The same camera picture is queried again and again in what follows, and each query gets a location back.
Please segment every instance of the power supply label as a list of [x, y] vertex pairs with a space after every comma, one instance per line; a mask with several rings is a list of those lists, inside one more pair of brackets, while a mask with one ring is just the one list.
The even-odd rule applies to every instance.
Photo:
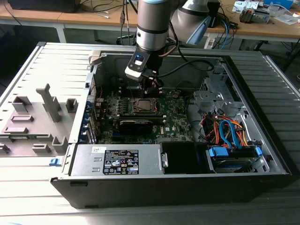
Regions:
[[138, 150], [106, 150], [104, 175], [139, 174]]

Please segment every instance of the blue cable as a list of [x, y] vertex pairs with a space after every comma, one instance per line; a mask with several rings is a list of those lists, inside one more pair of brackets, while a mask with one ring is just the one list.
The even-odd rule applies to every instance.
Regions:
[[220, 123], [220, 126], [219, 126], [219, 130], [220, 130], [220, 136], [221, 138], [223, 139], [224, 142], [226, 142], [226, 144], [228, 144], [229, 148], [231, 148], [231, 144], [230, 142], [224, 137], [224, 134], [223, 134], [223, 125], [224, 123], [228, 123], [229, 124], [229, 127], [231, 129], [231, 134], [232, 134], [232, 139], [233, 139], [233, 143], [234, 145], [238, 148], [238, 149], [241, 149], [241, 145], [240, 145], [240, 142], [239, 140], [236, 138], [235, 136], [235, 130], [234, 130], [234, 125], [229, 121], [229, 120], [223, 120], [221, 123]]
[[225, 25], [225, 27], [226, 27], [226, 37], [225, 37], [225, 41], [224, 41], [224, 43], [223, 43], [221, 49], [224, 48], [224, 46], [225, 46], [225, 44], [226, 44], [226, 42], [227, 42], [228, 32], [229, 32], [226, 22], [225, 22], [224, 20], [222, 20], [222, 22], [224, 23], [224, 25]]

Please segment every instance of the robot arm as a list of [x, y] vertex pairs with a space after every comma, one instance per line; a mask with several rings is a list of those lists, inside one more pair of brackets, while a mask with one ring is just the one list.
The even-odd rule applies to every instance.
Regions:
[[163, 86], [157, 75], [163, 58], [168, 55], [165, 44], [170, 18], [178, 39], [196, 44], [210, 23], [207, 1], [187, 0], [182, 5], [181, 0], [139, 0], [136, 50], [125, 73], [128, 78], [142, 83], [145, 94]]

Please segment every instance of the motherboard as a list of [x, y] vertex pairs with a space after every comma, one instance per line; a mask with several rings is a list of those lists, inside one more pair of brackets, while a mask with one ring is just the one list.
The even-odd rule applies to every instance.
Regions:
[[112, 92], [99, 101], [99, 144], [192, 140], [184, 97], [176, 91], [158, 98], [121, 97]]

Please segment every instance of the circuit board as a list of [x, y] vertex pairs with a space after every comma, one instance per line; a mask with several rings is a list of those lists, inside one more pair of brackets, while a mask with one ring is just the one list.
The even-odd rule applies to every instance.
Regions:
[[116, 107], [122, 99], [130, 100], [130, 98], [121, 98], [113, 93], [104, 97], [99, 118], [101, 130], [98, 137], [99, 144], [156, 144], [163, 141], [192, 140], [182, 96], [174, 98], [173, 92], [168, 92], [164, 97], [154, 99], [154, 101], [159, 102], [160, 113], [165, 115], [164, 124], [154, 125], [152, 133], [147, 135], [122, 135], [114, 128], [113, 123], [119, 116]]

